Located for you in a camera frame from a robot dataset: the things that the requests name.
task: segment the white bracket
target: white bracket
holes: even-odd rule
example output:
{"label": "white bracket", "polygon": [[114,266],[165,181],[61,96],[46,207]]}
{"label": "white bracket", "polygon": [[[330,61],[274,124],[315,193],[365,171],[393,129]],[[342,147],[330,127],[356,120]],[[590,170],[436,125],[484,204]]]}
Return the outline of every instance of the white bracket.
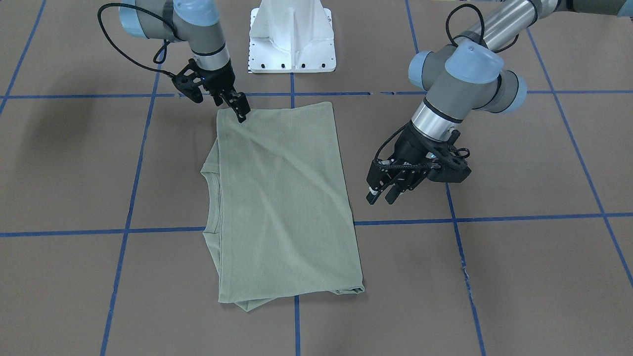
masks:
{"label": "white bracket", "polygon": [[261,0],[251,11],[249,72],[320,73],[336,68],[332,12],[320,0]]}

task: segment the blue cap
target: blue cap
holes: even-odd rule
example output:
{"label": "blue cap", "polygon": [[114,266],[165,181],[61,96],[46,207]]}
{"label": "blue cap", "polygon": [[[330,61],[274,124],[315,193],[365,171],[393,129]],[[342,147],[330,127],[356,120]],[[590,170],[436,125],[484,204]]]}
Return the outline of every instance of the blue cap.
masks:
{"label": "blue cap", "polygon": [[618,13],[618,17],[623,17],[623,16],[627,16],[627,17],[633,16],[633,0],[627,0],[627,2],[624,3],[622,8],[620,9],[620,12]]}
{"label": "blue cap", "polygon": [[[121,3],[136,5],[136,0],[123,0]],[[123,29],[130,35],[147,38],[139,21],[139,14],[135,9],[124,8],[123,6],[119,7],[119,20],[121,21]]]}
{"label": "blue cap", "polygon": [[490,49],[472,41],[462,42],[444,65],[453,77],[473,84],[488,84],[497,79],[503,60]]}
{"label": "blue cap", "polygon": [[196,26],[211,26],[220,21],[220,13],[213,0],[176,0],[173,9],[181,19]]}
{"label": "blue cap", "polygon": [[427,56],[430,53],[430,51],[420,52],[416,54],[411,60],[411,63],[409,63],[409,81],[414,86],[424,90],[426,89],[422,84],[422,68],[424,67],[424,61],[427,60]]}
{"label": "blue cap", "polygon": [[527,84],[525,83],[525,79],[523,79],[523,77],[516,74],[515,72],[512,72],[512,74],[516,75],[518,79],[517,96],[515,96],[512,104],[510,104],[507,109],[500,111],[499,113],[511,113],[515,111],[516,109],[520,108],[521,105],[523,105],[525,99],[527,98]]}

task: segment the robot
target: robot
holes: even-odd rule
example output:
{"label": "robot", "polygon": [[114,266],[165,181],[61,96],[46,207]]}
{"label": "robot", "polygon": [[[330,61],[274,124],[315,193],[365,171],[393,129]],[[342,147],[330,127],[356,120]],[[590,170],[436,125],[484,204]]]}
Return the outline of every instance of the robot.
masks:
{"label": "robot", "polygon": [[[103,26],[101,13],[111,7],[120,9],[121,24],[130,35],[163,40],[163,47],[154,56],[154,63],[164,61],[169,43],[180,41],[189,43],[193,58],[178,74],[134,61],[116,46]],[[144,69],[166,74],[176,89],[195,103],[203,101],[202,86],[217,106],[226,103],[235,111],[240,123],[246,120],[251,108],[246,95],[235,90],[235,73],[220,26],[220,14],[213,0],[124,0],[123,3],[103,5],[97,18],[108,42],[128,60]],[[163,59],[158,61],[161,53]]]}
{"label": "robot", "polygon": [[[476,23],[453,37],[451,16],[464,7],[479,15]],[[450,44],[438,52],[418,53],[409,65],[411,83],[427,91],[411,120],[396,131],[376,153],[367,175],[367,201],[374,204],[389,186],[385,199],[393,204],[424,179],[461,183],[471,173],[466,148],[455,148],[458,127],[470,110],[508,113],[524,102],[523,78],[503,70],[497,53],[508,49],[518,34],[555,11],[633,16],[633,0],[508,0],[485,18],[471,4],[453,10],[446,20]],[[509,46],[504,46],[514,38]],[[398,134],[394,153],[380,152]]]}

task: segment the cloth fold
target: cloth fold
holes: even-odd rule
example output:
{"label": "cloth fold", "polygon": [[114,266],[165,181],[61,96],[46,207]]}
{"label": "cloth fold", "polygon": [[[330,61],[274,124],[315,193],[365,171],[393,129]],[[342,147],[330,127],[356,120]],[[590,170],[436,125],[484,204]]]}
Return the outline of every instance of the cloth fold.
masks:
{"label": "cloth fold", "polygon": [[220,303],[246,311],[278,297],[361,293],[362,273],[331,103],[220,110],[201,173],[204,230]]}

